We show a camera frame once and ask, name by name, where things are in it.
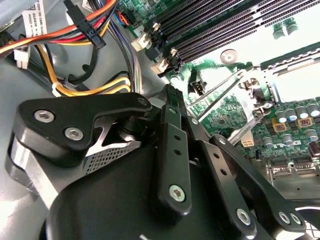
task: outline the orange wire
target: orange wire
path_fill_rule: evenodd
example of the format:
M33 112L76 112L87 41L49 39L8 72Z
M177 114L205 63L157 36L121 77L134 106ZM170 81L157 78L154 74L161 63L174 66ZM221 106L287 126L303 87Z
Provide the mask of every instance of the orange wire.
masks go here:
M121 22L123 22L125 25L129 26L129 25L130 25L129 22L128 22L127 19L121 14L121 12L117 11L117 13L118 13L118 16L119 16Z
M109 8L111 8L115 3L116 3L116 0L109 0L108 3L105 6L103 6L99 10L97 10L97 11L89 14L88 16L86 16L86 19L88 21L90 21L90 20L94 19L95 17L98 17L99 15L101 15L105 11L107 11ZM56 37L56 36L65 34L67 32L72 31L75 27L76 27L75 25L70 25L70 26L67 26L67 27L65 27L63 29L60 29L58 31L54 31L54 32L51 32L51 33L48 33L48 34L43 34L43 35L33 36L33 37L28 37L28 38L23 38L23 39L21 39L19 41L16 41L14 43L7 44L7 45L5 45L3 47L0 47L0 54L6 52L8 50L11 50L11 49L18 48L20 46L29 44L29 43L31 43L33 41L45 40L47 38Z

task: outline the white plastic clip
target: white plastic clip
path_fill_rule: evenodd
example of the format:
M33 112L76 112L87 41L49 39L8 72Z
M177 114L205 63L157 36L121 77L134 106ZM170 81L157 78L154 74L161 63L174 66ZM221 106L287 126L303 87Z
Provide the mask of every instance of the white plastic clip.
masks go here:
M14 60L16 60L16 66L20 69L28 69L29 59L30 59L30 47L25 47L22 49L15 49Z
M62 87L62 84L60 82L55 82L52 84L52 94L55 96L55 97L61 97L62 95L57 91L57 85L61 86Z

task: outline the mesh grille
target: mesh grille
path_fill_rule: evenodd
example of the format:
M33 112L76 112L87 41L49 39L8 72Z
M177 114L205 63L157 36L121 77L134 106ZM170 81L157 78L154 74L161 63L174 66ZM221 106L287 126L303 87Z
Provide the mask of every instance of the mesh grille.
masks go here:
M86 175L91 174L139 147L140 142L133 141L126 147L110 148L93 154L87 158L83 171Z

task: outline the white connector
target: white connector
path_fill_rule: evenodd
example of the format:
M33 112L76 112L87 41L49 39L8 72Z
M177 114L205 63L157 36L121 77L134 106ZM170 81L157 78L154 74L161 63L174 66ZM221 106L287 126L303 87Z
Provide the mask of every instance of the white connector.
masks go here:
M20 69L28 69L30 59L30 47L24 49L15 49L14 59L16 60L16 66Z
M251 131L248 131L245 135L243 135L241 138L241 144L244 148L253 147L255 145L254 135Z
M142 49L145 49L150 42L151 39L148 37L148 34L144 32L140 37L131 42L131 46L134 48L134 50L139 52Z
M168 68L169 63L167 61L166 58L161 58L160 61L156 64L154 64L151 67L151 70L155 73L155 74L162 74L165 72L165 70Z

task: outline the silver screw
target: silver screw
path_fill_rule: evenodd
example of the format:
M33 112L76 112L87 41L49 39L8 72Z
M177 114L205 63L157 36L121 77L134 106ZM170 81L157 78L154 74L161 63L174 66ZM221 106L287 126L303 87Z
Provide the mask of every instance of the silver screw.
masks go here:
M182 203L186 199L186 194L178 185L171 185L169 188L170 196L179 203Z
M295 221L297 224L301 225L300 219L299 219L295 214L293 214L292 212L290 212L290 216L291 216L291 218L293 219L293 221Z
M222 143L223 145L226 145L226 141L225 141L222 137L219 137L218 140L219 140L219 142Z
M199 123L198 120L195 119L195 118L192 118L192 119L191 119L191 122L192 122L193 124L195 124L195 125L198 125L198 123Z
M147 105L148 105L148 102L147 102L144 98L142 98L142 97L139 97L139 98L138 98L138 102L139 102L140 104L142 104L143 106L147 106Z
M244 225L249 226L251 224L251 219L245 210L238 208L236 210L236 215Z
M267 101L264 105L263 105L263 108L264 109L270 109L272 108L273 104L269 101Z
M76 128L76 127L68 127L65 131L64 131L64 135L73 141L80 141L81 139L84 138L84 133Z
M284 221L286 224L290 224L290 219L283 211L279 212L279 216L282 219L282 221Z
M172 112L173 114L176 114L176 113L177 113L177 111L174 110L173 108L169 108L169 111Z
M34 118L42 123L51 123L55 120L55 115L48 110L38 110L34 113Z

